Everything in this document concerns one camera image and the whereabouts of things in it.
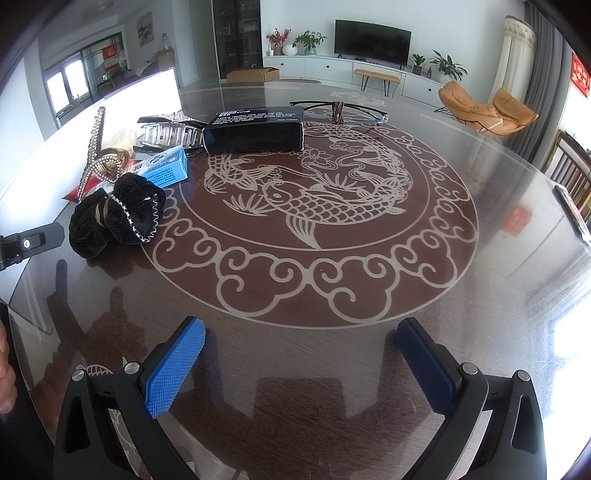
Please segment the person's left hand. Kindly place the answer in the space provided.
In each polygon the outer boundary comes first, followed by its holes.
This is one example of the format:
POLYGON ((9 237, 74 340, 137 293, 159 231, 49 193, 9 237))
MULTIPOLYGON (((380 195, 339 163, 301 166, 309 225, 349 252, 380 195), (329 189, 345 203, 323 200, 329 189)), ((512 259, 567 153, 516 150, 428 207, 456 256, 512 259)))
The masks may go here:
POLYGON ((3 324, 0 324, 0 414, 10 413, 17 398, 15 385, 16 375, 9 363, 9 344, 7 332, 3 324))

